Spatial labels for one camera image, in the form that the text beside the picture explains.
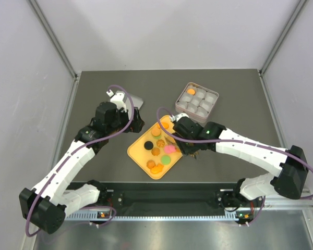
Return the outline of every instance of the small round food item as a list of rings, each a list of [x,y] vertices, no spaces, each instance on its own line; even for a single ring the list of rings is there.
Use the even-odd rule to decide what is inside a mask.
[[[162,122],[161,125],[162,125],[165,129],[169,128],[169,124],[168,124],[167,122]]]
[[[176,147],[174,145],[167,145],[163,148],[166,154],[171,154],[176,152]]]
[[[153,135],[154,137],[158,137],[159,135],[161,135],[161,130],[158,129],[157,127],[154,127],[154,128],[152,129],[152,135]]]
[[[189,90],[187,90],[187,93],[190,95],[194,95],[196,93],[196,91],[194,89],[189,89]]]
[[[156,144],[158,147],[164,147],[166,143],[164,140],[160,139],[160,140],[157,140]]]
[[[146,163],[146,167],[148,167],[149,169],[152,169],[155,167],[155,162],[154,160],[149,160],[147,163]]]
[[[151,149],[153,148],[153,142],[151,142],[151,141],[146,141],[146,142],[144,143],[144,148],[145,148],[146,150],[151,150]]]
[[[170,158],[170,156],[169,156],[169,155],[163,155],[163,156],[161,157],[161,163],[162,163],[163,165],[168,165],[169,163],[171,163],[171,158]]]
[[[162,169],[163,169],[163,165],[162,164],[158,164],[158,165],[156,165],[155,167],[153,167],[151,169],[151,173],[154,173],[154,174],[160,173],[162,171]]]
[[[190,89],[193,89],[195,91],[197,91],[197,87],[196,86],[193,86],[193,85],[189,85],[186,89],[186,91],[190,90]]]
[[[155,147],[154,149],[152,149],[152,155],[158,156],[159,154],[160,154],[160,149],[158,149],[157,147]]]

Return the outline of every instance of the white wall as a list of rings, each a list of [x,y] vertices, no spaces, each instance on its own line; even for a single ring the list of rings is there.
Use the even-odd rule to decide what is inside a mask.
[[[261,68],[295,0],[38,0],[76,71]]]
[[[19,193],[50,169],[73,82],[27,1],[0,1],[0,249],[18,249]]]
[[[313,165],[313,0],[308,1],[265,78],[288,145]],[[313,190],[313,175],[307,184]]]

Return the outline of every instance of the yellow tray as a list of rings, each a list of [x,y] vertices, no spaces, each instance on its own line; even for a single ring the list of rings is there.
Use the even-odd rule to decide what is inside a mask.
[[[166,122],[169,127],[167,128],[167,131],[170,133],[174,133],[173,130],[173,124],[170,120],[169,116],[164,116],[161,118],[161,122]],[[152,179],[158,180],[162,178],[172,166],[182,157],[182,153],[177,150],[176,152],[172,152],[170,154],[165,153],[165,146],[168,146],[165,137],[169,139],[169,136],[165,134],[161,129],[161,134],[158,137],[154,137],[152,135],[152,129],[157,128],[158,123],[155,123],[148,131],[145,132],[138,140],[136,140],[127,150],[127,154],[134,160],[141,168],[144,170]],[[158,147],[157,141],[163,140],[165,142],[164,147]],[[150,141],[153,143],[153,148],[158,148],[160,150],[160,154],[155,156],[152,155],[152,150],[147,150],[144,147],[144,144],[146,141]],[[151,169],[147,167],[147,162],[150,160],[153,160],[155,162],[155,165],[161,163],[161,158],[164,156],[164,158],[167,158],[167,156],[170,157],[170,163],[164,164],[161,172],[158,173],[152,173]]]

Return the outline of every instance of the plastic tray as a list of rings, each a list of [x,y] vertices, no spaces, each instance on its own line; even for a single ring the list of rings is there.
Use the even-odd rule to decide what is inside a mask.
[[[187,110],[186,108],[184,108],[184,107],[180,107],[179,106],[179,102],[182,100],[182,96],[185,94],[185,95],[188,95],[188,93],[187,93],[187,91],[189,90],[189,89],[194,89],[194,88],[196,88],[196,89],[201,89],[201,90],[204,90],[204,91],[206,91],[206,93],[209,93],[209,94],[205,94],[205,96],[203,97],[203,98],[200,98],[200,97],[197,97],[196,98],[196,100],[197,99],[200,99],[200,103],[201,103],[201,101],[205,101],[206,99],[206,97],[207,97],[207,95],[209,95],[210,96],[210,100],[212,99],[212,101],[210,102],[208,102],[209,103],[209,105],[210,105],[210,108],[209,108],[209,110],[205,110],[206,112],[207,112],[207,115],[204,117],[204,116],[200,116],[200,115],[198,115],[198,114],[196,114],[196,113],[194,113],[194,112],[192,112],[192,111],[189,111],[189,110]],[[196,83],[193,83],[193,82],[189,82],[187,85],[186,85],[186,87],[184,88],[184,90],[182,91],[182,93],[181,93],[181,95],[178,97],[178,99],[177,99],[177,101],[176,101],[176,103],[175,103],[175,109],[176,109],[176,111],[177,112],[179,112],[179,113],[186,113],[190,118],[192,118],[193,120],[196,120],[196,121],[198,121],[198,122],[201,122],[201,123],[205,123],[206,121],[207,121],[207,118],[210,116],[210,114],[211,114],[211,112],[212,112],[212,110],[213,110],[213,108],[214,108],[214,106],[215,106],[215,103],[217,102],[217,100],[218,100],[218,97],[219,97],[219,94],[217,93],[217,92],[215,92],[215,91],[213,91],[213,90],[210,90],[210,89],[207,89],[206,87],[203,87],[203,86],[201,86],[201,85],[198,85],[198,84],[196,84]]]
[[[166,122],[169,127],[167,128],[167,131],[170,133],[174,133],[173,130],[173,124],[170,121],[169,116],[164,116],[161,118],[161,122]],[[149,130],[146,131],[138,140],[136,140],[127,150],[127,154],[130,156],[132,160],[134,160],[139,167],[142,168],[152,179],[158,180],[162,178],[173,166],[174,164],[182,157],[182,153],[177,148],[176,152],[172,153],[165,153],[166,146],[168,147],[168,144],[166,142],[166,138],[169,139],[169,136],[165,134],[161,129],[160,136],[154,137],[152,135],[152,130],[158,128],[158,123],[155,123]],[[157,141],[163,140],[165,142],[164,147],[157,146]],[[147,150],[144,147],[144,144],[146,141],[150,141],[153,143],[153,148],[158,148],[160,150],[159,155],[152,155],[152,150]],[[161,164],[161,159],[163,156],[169,156],[170,157],[170,163],[169,164],[163,164],[163,168],[161,172],[159,173],[152,173],[151,169],[147,167],[147,162],[150,160],[153,160],[155,162],[155,165]]]

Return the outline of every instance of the orange tray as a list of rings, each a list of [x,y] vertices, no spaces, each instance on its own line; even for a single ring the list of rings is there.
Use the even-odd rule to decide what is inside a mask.
[[[168,128],[167,131],[169,133],[174,133],[173,124],[170,120],[169,116],[164,116],[161,118],[161,122],[167,123]],[[160,131],[160,135],[155,137],[152,135],[152,130],[158,133]],[[179,151],[177,147],[175,147],[176,151],[174,152],[174,146],[169,146],[167,144],[166,139],[175,142],[169,135],[165,134],[162,129],[159,128],[158,123],[155,123],[148,131],[145,132],[138,140],[136,140],[127,150],[127,154],[134,160],[141,168],[144,170],[152,179],[158,180],[162,178],[172,166],[182,157],[182,153]],[[150,141],[153,143],[153,149],[145,149],[145,142]],[[147,162],[153,166],[153,161],[155,163],[155,169],[150,169],[147,167]]]

